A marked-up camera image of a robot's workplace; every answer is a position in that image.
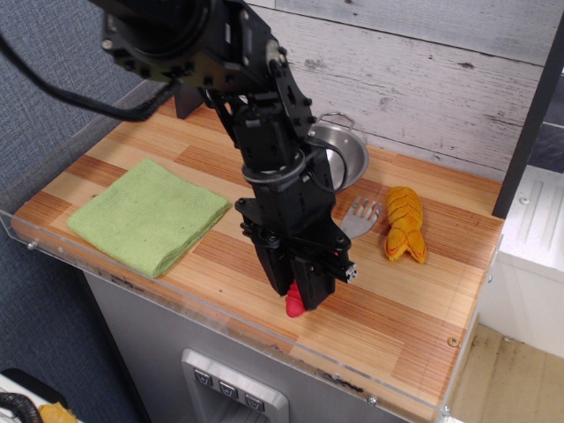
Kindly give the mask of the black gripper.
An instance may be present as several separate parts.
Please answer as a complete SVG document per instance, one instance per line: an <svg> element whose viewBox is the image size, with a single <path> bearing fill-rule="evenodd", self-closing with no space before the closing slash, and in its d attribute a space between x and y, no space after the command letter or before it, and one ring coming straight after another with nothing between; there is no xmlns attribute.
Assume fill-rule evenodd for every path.
<svg viewBox="0 0 564 423"><path fill-rule="evenodd" d="M274 291L285 296L295 280L306 310L318 308L335 293L336 281L355 277L348 250L351 241L331 217L337 191L324 149L298 150L281 165L246 160L245 180L255 196L235 205L243 233Z"/></svg>

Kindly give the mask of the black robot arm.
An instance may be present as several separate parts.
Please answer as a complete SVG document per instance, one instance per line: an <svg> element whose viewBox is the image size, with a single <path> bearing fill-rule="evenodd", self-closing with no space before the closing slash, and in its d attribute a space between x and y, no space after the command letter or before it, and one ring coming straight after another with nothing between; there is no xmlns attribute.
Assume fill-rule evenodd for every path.
<svg viewBox="0 0 564 423"><path fill-rule="evenodd" d="M306 310L349 281L350 239L336 203L327 145L312 138L311 101L296 85L270 27L242 1L102 1L115 62L141 78L199 89L243 158L254 195L242 230L272 288L296 287Z"/></svg>

